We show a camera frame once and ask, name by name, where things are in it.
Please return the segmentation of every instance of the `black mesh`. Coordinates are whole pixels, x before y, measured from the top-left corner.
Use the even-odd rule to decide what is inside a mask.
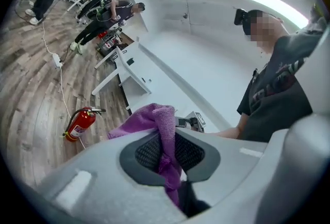
[[[187,172],[204,159],[204,150],[188,141],[179,134],[175,134],[175,158],[183,171]]]
[[[162,153],[160,136],[157,135],[135,151],[135,158],[140,165],[153,172],[158,172]]]

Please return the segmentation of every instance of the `purple towel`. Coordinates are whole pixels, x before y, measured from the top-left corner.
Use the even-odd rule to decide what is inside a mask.
[[[158,129],[164,153],[160,159],[158,173],[166,179],[165,191],[174,204],[179,205],[181,167],[175,159],[175,109],[156,103],[141,107],[120,127],[108,133],[109,139],[148,129]]]

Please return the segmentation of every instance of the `plug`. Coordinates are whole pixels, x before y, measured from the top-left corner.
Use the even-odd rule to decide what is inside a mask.
[[[52,56],[53,56],[55,66],[58,68],[61,68],[63,66],[63,64],[60,61],[60,57],[56,53],[54,53]]]

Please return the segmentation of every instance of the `red equipment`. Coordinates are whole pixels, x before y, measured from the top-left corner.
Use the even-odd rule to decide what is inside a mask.
[[[95,122],[96,113],[100,114],[102,111],[105,111],[105,109],[84,107],[77,110],[72,115],[69,125],[66,131],[63,133],[63,136],[65,136],[67,140],[75,142],[85,132],[85,130]]]

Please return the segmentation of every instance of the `white table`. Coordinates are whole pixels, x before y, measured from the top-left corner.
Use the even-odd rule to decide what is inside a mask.
[[[123,53],[122,51],[116,47],[112,52],[110,52],[107,56],[105,56],[94,68],[97,69],[98,67],[100,67],[101,64],[103,64],[110,56],[112,56],[114,53],[117,53],[118,58],[120,59],[121,63],[122,63],[122,67],[120,69],[120,67],[118,66],[112,73],[110,73],[93,91],[92,91],[92,95],[96,95],[108,82],[110,82],[117,74],[119,74],[119,71],[121,70],[125,70],[128,74],[129,77],[131,77],[139,86],[141,86],[144,91],[147,94],[151,94],[150,89],[148,88],[148,86],[132,71],[132,69],[129,67],[129,65],[127,64],[126,60],[124,59]],[[119,86],[122,86],[123,83],[129,79],[126,78],[124,81],[122,81]]]

